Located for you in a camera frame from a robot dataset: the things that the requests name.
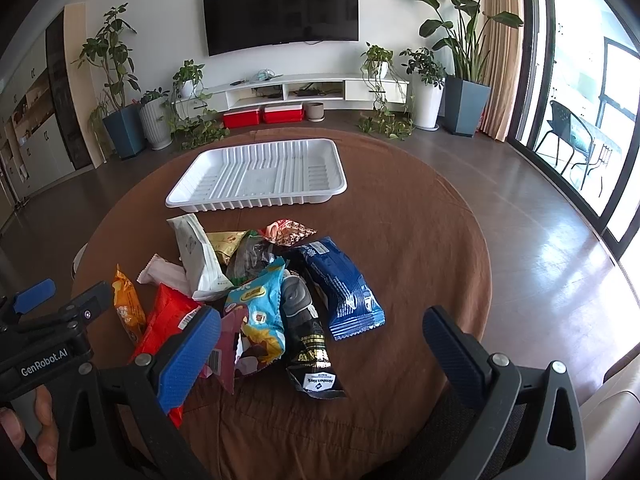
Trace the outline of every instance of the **metal screw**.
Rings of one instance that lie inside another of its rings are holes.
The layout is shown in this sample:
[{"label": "metal screw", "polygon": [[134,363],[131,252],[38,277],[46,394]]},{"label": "metal screw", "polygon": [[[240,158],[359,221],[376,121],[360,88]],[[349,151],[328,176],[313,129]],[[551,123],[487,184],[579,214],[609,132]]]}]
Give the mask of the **metal screw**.
[{"label": "metal screw", "polygon": [[557,374],[564,374],[566,372],[566,366],[564,366],[564,363],[561,361],[553,361],[551,367]]},{"label": "metal screw", "polygon": [[505,354],[494,354],[491,356],[491,361],[497,366],[507,366],[509,364],[509,358]]},{"label": "metal screw", "polygon": [[91,363],[82,363],[79,367],[78,367],[78,372],[80,372],[80,375],[87,375],[94,367],[91,366]]},{"label": "metal screw", "polygon": [[135,362],[138,366],[147,366],[151,362],[151,354],[140,354]]}]

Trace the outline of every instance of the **human hand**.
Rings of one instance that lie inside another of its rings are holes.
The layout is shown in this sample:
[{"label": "human hand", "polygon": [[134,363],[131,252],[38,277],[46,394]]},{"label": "human hand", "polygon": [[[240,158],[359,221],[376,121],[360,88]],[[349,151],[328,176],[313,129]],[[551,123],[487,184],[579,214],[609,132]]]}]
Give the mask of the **human hand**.
[{"label": "human hand", "polygon": [[[42,424],[42,431],[36,440],[38,455],[47,464],[47,471],[53,480],[56,480],[56,459],[58,457],[58,428],[53,420],[51,409],[51,394],[46,386],[36,388],[35,413]],[[4,432],[9,436],[15,449],[22,447],[25,439],[22,421],[12,410],[2,408],[0,410],[0,424]]]}]

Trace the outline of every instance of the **television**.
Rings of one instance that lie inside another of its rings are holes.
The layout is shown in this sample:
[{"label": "television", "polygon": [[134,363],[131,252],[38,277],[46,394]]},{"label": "television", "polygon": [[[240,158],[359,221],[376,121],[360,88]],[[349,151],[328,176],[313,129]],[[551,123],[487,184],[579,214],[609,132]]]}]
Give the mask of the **television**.
[{"label": "television", "polygon": [[358,0],[204,0],[209,55],[296,41],[358,41]]}]

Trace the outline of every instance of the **curtain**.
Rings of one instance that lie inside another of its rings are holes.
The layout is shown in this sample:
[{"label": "curtain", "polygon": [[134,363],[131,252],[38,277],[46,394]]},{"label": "curtain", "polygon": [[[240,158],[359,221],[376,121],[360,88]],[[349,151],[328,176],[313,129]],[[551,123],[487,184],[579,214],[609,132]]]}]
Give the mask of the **curtain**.
[{"label": "curtain", "polygon": [[[523,0],[483,0],[484,12],[494,16],[507,10],[524,19]],[[523,28],[513,29],[491,22],[485,29],[485,47],[489,51],[484,84],[492,88],[480,129],[489,137],[504,141],[509,132],[516,100]]]}]

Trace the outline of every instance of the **black chair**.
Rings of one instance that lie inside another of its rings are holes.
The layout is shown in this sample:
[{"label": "black chair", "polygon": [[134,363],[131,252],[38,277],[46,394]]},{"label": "black chair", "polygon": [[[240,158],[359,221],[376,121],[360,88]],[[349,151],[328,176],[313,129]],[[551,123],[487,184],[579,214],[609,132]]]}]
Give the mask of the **black chair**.
[{"label": "black chair", "polygon": [[558,158],[560,155],[560,139],[564,140],[569,146],[571,146],[573,152],[569,157],[564,168],[560,172],[562,175],[566,168],[569,167],[572,159],[574,158],[575,152],[581,153],[584,155],[586,159],[586,164],[584,166],[584,176],[582,178],[582,185],[580,186],[580,190],[584,187],[584,181],[587,180],[587,174],[589,170],[589,164],[591,161],[591,155],[593,155],[593,150],[595,148],[593,136],[589,133],[587,126],[582,122],[582,119],[574,114],[569,108],[559,103],[558,101],[549,101],[551,105],[551,120],[547,121],[551,129],[542,137],[542,141],[539,143],[537,148],[533,150],[537,152],[542,146],[542,143],[545,142],[546,136],[548,134],[554,134],[558,137],[558,148],[556,149],[556,166],[558,166]]}]

